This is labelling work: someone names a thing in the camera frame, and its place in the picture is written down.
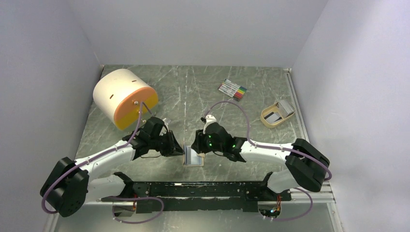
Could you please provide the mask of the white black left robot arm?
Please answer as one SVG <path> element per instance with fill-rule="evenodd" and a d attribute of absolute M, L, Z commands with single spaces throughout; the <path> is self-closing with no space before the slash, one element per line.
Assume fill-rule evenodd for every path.
<path fill-rule="evenodd" d="M 83 204 L 97 199 L 118 197 L 127 201 L 135 197 L 134 182 L 124 173 L 101 175 L 150 150 L 164 157 L 184 154 L 166 122 L 152 116 L 142 127 L 97 154 L 76 160 L 60 159 L 40 190 L 43 210 L 68 217 Z"/>

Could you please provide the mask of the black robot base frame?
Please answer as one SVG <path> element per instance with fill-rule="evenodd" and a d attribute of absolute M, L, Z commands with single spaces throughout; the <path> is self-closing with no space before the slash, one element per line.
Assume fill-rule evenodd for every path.
<path fill-rule="evenodd" d="M 144 182 L 126 178 L 126 189 L 119 198 L 142 198 L 136 203 L 137 213 L 196 210 L 242 210 L 257 212 L 259 202 L 290 201 L 290 191 L 274 193 L 267 187 L 267 179 L 262 181 L 200 181 L 200 182 Z"/>

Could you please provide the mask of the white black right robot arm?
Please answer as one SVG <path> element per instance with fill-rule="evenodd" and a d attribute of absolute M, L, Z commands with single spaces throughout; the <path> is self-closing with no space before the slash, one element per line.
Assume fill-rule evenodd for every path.
<path fill-rule="evenodd" d="M 287 144 L 261 143 L 232 136 L 217 122 L 209 124 L 205 130 L 197 130 L 191 147 L 198 154 L 219 152 L 234 162 L 283 165 L 282 171 L 266 176 L 267 182 L 261 187 L 261 195 L 266 200 L 273 200 L 279 193 L 297 187 L 321 191 L 330 165 L 329 159 L 304 139 L 297 138 Z"/>

